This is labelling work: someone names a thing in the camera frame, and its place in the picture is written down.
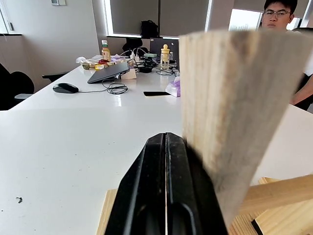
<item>black mouse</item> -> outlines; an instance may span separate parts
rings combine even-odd
[[[53,87],[53,90],[57,93],[68,93],[68,94],[74,94],[74,93],[77,93],[78,92],[78,88],[71,85],[71,84],[68,84],[68,83],[59,83],[59,84],[56,84],[54,87]]]

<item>white desk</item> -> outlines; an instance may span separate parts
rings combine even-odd
[[[0,234],[94,235],[147,138],[181,135],[179,106],[145,109],[0,112]],[[312,133],[313,115],[289,106],[253,182],[313,172]]]
[[[94,71],[84,70],[81,66],[49,84],[32,95],[27,100],[15,106],[12,110],[29,109],[75,109],[75,108],[108,108],[118,106],[151,106],[151,105],[180,105],[180,98],[171,95],[159,97],[145,97],[143,91],[164,91],[174,76],[161,76],[157,73],[138,73],[137,79],[121,80],[128,88],[128,92],[112,95],[107,92],[99,93],[55,93],[52,87],[57,83],[70,83],[80,91],[103,90],[101,84],[88,84]]]

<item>small debris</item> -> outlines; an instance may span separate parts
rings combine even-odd
[[[17,197],[16,199],[19,199],[18,203],[21,203],[23,201],[23,199],[21,197]]]

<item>light wood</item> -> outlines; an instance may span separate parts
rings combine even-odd
[[[311,185],[313,185],[313,177],[306,178],[310,179]],[[300,182],[300,184],[304,187],[306,181]],[[295,190],[297,191],[298,188],[299,186],[295,186],[295,189],[291,185],[285,186],[286,194],[282,195],[282,197],[288,199],[292,192]],[[256,217],[255,221],[259,225],[263,235],[310,234],[313,228],[313,200],[301,201],[291,205],[266,210]]]
[[[283,32],[180,37],[183,137],[230,225],[286,109],[312,40]]]
[[[239,213],[264,211],[309,199],[313,199],[313,175],[250,187]]]
[[[108,220],[117,194],[117,189],[108,190],[104,199],[97,235],[104,235]]]
[[[268,183],[273,183],[277,181],[278,180],[276,179],[262,177],[259,180],[259,183],[268,184]],[[259,211],[259,212],[253,212],[249,214],[236,216],[228,229],[228,234],[229,235],[258,235],[254,227],[252,226],[251,221],[253,221],[256,217],[258,217],[262,213],[263,211]]]

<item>black hair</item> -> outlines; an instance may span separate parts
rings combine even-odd
[[[264,4],[264,10],[266,10],[268,8],[268,6],[271,5],[272,3],[276,3],[276,2],[280,2],[285,7],[289,7],[290,8],[290,14],[294,13],[294,11],[297,7],[297,4],[298,4],[298,0],[266,0],[266,2]]]

